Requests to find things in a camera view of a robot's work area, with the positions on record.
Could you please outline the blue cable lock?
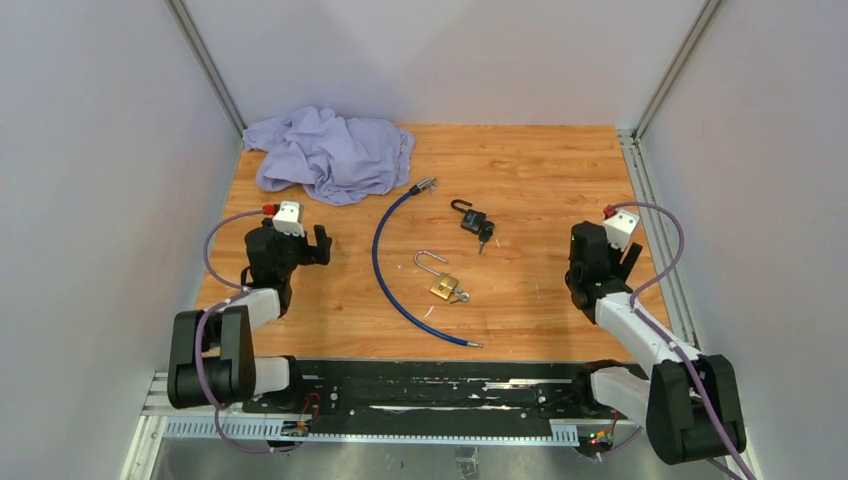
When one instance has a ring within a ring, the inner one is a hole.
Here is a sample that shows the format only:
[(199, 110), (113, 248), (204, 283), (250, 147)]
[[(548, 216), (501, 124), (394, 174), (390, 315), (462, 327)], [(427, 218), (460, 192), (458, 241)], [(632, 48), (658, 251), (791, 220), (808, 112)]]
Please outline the blue cable lock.
[(449, 335), (447, 333), (444, 333), (444, 332), (442, 332), (438, 329), (431, 327), (430, 325), (426, 324), (422, 320), (415, 317), (412, 313), (410, 313), (397, 300), (396, 296), (392, 293), (392, 291), (391, 291), (390, 287), (388, 286), (388, 284), (385, 280), (385, 277), (382, 273), (382, 269), (381, 269), (381, 265), (380, 265), (380, 259), (379, 259), (379, 251), (380, 251), (380, 240), (381, 240), (381, 237), (382, 237), (383, 230), (385, 229), (385, 226), (388, 223), (391, 216), (393, 215), (393, 213), (403, 203), (405, 203), (407, 200), (411, 199), (412, 197), (420, 195), (420, 194), (423, 193), (421, 191), (421, 184), (426, 178), (416, 182), (405, 193), (403, 193), (397, 200), (395, 200), (386, 209), (386, 211), (383, 213), (382, 217), (380, 218), (379, 222), (377, 223), (377, 226), (376, 226), (376, 229), (375, 229), (375, 232), (374, 232), (374, 235), (373, 235), (373, 239), (372, 239), (371, 250), (370, 250), (371, 264), (372, 264), (373, 272), (374, 272), (377, 284), (378, 284), (381, 292), (386, 297), (386, 299), (388, 300), (390, 305), (402, 317), (404, 317), (407, 321), (409, 321), (412, 325), (414, 325), (418, 329), (426, 332), (429, 335), (432, 335), (432, 336), (434, 336), (434, 337), (436, 337), (440, 340), (449, 342), (453, 345), (457, 345), (457, 346), (465, 347), (465, 348), (480, 349), (480, 348), (483, 347), (483, 345), (479, 342), (469, 341), (469, 340), (465, 340), (465, 339), (461, 339), (461, 338)]

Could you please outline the black head key pair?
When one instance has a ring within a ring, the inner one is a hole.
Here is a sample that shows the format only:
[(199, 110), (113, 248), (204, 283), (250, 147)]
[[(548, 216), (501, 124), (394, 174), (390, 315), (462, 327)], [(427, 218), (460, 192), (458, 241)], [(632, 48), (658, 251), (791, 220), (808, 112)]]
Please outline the black head key pair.
[(495, 224), (492, 221), (486, 220), (482, 223), (478, 232), (479, 249), (478, 254), (483, 253), (485, 245), (489, 242), (494, 234)]

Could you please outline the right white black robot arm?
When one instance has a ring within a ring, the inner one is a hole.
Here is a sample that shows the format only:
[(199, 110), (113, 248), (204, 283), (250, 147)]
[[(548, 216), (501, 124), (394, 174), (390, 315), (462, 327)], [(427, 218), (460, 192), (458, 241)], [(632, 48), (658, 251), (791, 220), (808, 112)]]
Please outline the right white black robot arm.
[(573, 381), (574, 408), (594, 417), (609, 407), (636, 422), (668, 465), (744, 452), (747, 435), (731, 362), (687, 345), (642, 309), (626, 283), (641, 247), (623, 252), (608, 231), (607, 224), (588, 221), (572, 227), (565, 283), (573, 304), (612, 334), (644, 374), (616, 360), (588, 362)]

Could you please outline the brass padlock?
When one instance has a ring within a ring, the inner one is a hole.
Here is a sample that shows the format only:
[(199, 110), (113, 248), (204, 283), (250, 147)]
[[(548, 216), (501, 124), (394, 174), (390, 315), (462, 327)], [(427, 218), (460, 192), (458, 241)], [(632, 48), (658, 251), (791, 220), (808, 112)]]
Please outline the brass padlock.
[(435, 276), (435, 281), (430, 287), (430, 292), (445, 301), (449, 301), (451, 292), (456, 288), (461, 289), (459, 286), (459, 280), (449, 273), (445, 273), (427, 266), (422, 261), (423, 256), (435, 259), (441, 264), (447, 264), (448, 260), (428, 250), (419, 250), (415, 253), (413, 257), (414, 263), (419, 268)]

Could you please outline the small black padlock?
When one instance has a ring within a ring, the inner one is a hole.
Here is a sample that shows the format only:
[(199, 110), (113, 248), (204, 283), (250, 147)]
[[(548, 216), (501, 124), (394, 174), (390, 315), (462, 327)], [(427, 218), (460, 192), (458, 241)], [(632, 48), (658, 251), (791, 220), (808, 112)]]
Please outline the small black padlock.
[(486, 214), (484, 212), (474, 210), (473, 204), (463, 199), (452, 200), (450, 206), (463, 214), (460, 221), (460, 227), (463, 230), (474, 234), (478, 234), (481, 231), (486, 221)]

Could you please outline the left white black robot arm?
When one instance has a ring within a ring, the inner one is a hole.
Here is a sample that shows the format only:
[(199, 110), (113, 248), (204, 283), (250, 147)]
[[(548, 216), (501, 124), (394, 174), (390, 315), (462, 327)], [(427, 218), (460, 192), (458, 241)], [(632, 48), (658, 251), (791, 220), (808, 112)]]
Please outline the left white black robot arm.
[(253, 333), (287, 313), (297, 267), (329, 264), (332, 239), (322, 225), (313, 231), (311, 244), (307, 235), (283, 233), (263, 220), (245, 235), (248, 265), (236, 299), (175, 316), (167, 379), (172, 407), (223, 406), (265, 394), (283, 413), (304, 405), (307, 389), (296, 358), (257, 356)]

